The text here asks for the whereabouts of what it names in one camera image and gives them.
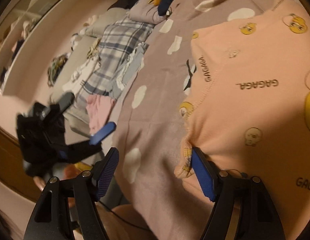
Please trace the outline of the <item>person's left hand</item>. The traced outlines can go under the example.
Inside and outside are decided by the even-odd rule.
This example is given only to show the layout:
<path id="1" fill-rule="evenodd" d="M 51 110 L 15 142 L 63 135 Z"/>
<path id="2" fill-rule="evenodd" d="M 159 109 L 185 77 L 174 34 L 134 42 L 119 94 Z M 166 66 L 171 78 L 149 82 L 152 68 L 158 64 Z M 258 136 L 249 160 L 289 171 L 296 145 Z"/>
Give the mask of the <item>person's left hand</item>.
<path id="1" fill-rule="evenodd" d="M 57 177 L 59 180 L 67 180 L 76 178 L 81 171 L 74 164 L 56 164 L 53 167 L 52 176 Z M 44 178 L 34 177 L 33 181 L 40 191 L 43 191 L 46 183 L 51 177 L 45 175 Z"/>

